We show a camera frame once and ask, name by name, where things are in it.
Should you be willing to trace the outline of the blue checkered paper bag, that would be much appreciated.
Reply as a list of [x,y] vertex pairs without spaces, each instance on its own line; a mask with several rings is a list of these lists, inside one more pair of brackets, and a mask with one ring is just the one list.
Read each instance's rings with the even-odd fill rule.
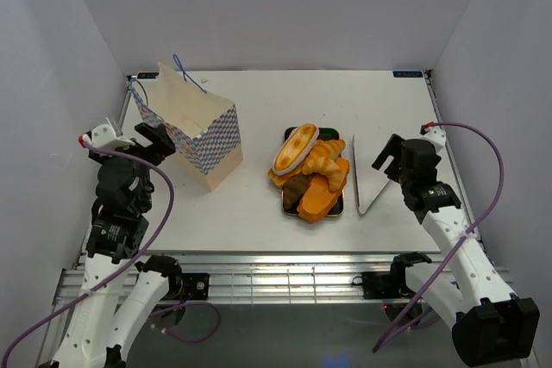
[[242,161],[242,138],[233,101],[207,91],[174,54],[154,78],[129,81],[141,119],[165,130],[183,169],[213,191]]

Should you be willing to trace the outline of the metal tongs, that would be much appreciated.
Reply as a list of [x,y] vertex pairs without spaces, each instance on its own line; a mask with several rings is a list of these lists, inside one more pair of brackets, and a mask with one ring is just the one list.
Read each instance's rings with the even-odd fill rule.
[[387,176],[372,167],[387,139],[354,134],[351,140],[355,208],[364,217],[389,183]]

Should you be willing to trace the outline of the golden croissant back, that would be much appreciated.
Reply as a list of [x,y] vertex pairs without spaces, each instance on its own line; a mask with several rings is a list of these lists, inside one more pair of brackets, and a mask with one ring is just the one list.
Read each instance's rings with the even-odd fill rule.
[[318,158],[336,160],[345,147],[345,140],[317,140],[305,160],[310,161]]

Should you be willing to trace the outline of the golden croissant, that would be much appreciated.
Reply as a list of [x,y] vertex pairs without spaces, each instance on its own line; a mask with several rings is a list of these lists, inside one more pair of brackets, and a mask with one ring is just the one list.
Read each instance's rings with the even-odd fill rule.
[[305,160],[310,161],[318,158],[336,160],[345,147],[345,140],[317,140]]
[[318,173],[325,176],[328,179],[330,191],[338,190],[345,177],[345,173],[340,166],[333,159],[325,157],[306,161],[302,168],[302,173],[304,175]]

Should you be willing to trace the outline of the golden croissant front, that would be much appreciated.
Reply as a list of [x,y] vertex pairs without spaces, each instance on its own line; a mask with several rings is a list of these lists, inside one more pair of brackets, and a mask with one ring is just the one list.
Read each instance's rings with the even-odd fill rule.
[[304,175],[318,173],[325,176],[328,179],[330,191],[338,190],[345,177],[345,173],[340,166],[333,159],[325,157],[306,161],[302,168],[302,173]]

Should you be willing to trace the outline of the long cream-filled bread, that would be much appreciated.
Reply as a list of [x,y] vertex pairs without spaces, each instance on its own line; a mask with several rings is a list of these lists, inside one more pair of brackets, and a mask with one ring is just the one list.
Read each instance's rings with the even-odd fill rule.
[[283,176],[294,170],[316,144],[319,128],[311,123],[294,128],[273,160],[272,171]]

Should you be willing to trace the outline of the brown chocolate croissant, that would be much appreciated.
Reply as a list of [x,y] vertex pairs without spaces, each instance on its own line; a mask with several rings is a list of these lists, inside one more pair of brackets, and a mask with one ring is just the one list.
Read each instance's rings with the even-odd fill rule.
[[307,191],[313,175],[298,174],[287,180],[283,187],[283,208],[290,209],[299,202]]

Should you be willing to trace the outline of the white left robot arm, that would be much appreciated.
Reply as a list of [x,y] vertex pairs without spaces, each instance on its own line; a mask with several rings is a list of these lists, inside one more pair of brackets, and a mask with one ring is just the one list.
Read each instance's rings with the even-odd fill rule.
[[175,259],[138,259],[150,245],[143,239],[154,192],[150,173],[176,148],[162,126],[142,122],[135,131],[149,145],[125,137],[110,122],[79,139],[100,165],[96,200],[79,297],[47,367],[126,366],[130,348],[157,302],[182,291]]

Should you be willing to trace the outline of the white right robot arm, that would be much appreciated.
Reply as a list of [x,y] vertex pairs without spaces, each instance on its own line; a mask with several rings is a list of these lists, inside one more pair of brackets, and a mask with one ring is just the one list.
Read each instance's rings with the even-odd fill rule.
[[540,317],[536,303],[522,298],[499,275],[469,230],[454,190],[437,178],[442,130],[436,139],[405,140],[393,134],[372,167],[400,185],[406,207],[439,247],[444,258],[433,266],[422,253],[392,262],[389,284],[399,296],[424,300],[451,330],[455,350],[469,367],[530,355]]

